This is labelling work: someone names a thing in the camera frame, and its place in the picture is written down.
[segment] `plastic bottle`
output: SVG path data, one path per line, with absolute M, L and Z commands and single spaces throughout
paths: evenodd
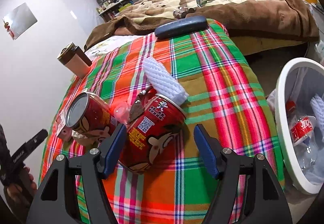
M 293 101 L 286 103 L 286 111 L 297 161 L 301 170 L 305 172 L 315 164 L 318 155 L 314 129 L 308 116 L 301 114 Z
M 118 122 L 127 125 L 130 111 L 130 104 L 128 104 L 127 102 L 120 102 L 114 109 L 114 117 L 117 119 Z

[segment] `red bottle label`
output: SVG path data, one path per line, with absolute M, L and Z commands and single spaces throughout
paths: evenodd
M 304 117 L 301 119 L 293 128 L 291 128 L 294 143 L 312 130 L 313 127 L 309 118 Z

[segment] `plaid blanket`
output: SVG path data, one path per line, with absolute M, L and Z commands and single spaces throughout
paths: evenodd
M 229 39 L 224 27 L 208 20 L 205 31 L 157 41 L 154 34 L 129 42 L 94 60 L 90 74 L 76 79 L 60 107 L 68 106 L 84 88 L 100 95 L 114 108 L 133 103 L 149 83 L 142 70 L 144 58 L 163 63 L 189 93 L 182 105 L 188 114 L 182 133 L 165 148 L 143 175 L 120 165 L 104 180 L 106 194 L 119 223 L 201 223 L 214 196 L 217 181 L 206 171 L 193 139 L 202 123 L 223 147 L 239 155 L 267 157 L 281 185 L 283 161 L 275 123 L 257 77 Z M 79 156 L 86 148 L 62 142 L 51 129 L 43 155 L 40 179 L 60 153 Z M 89 223 L 82 179 L 77 177 L 80 211 Z M 231 222 L 239 217 L 244 177 L 239 180 Z

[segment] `brown fleece blanket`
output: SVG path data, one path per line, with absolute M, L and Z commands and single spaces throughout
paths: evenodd
M 294 41 L 317 41 L 319 31 L 303 0 L 207 0 L 187 17 L 202 15 L 226 26 L 230 37 L 252 36 Z M 116 18 L 93 29 L 85 50 L 117 35 L 145 35 L 177 20 L 173 11 L 196 7 L 196 0 L 142 0 Z

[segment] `red can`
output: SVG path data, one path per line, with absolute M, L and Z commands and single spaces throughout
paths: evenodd
M 88 138 L 96 137 L 99 142 L 112 135 L 117 126 L 109 105 L 90 92 L 82 92 L 73 100 L 65 122 L 67 127 Z
M 132 172 L 144 173 L 179 134 L 185 118 L 179 106 L 156 94 L 145 105 L 144 113 L 129 125 L 119 163 Z

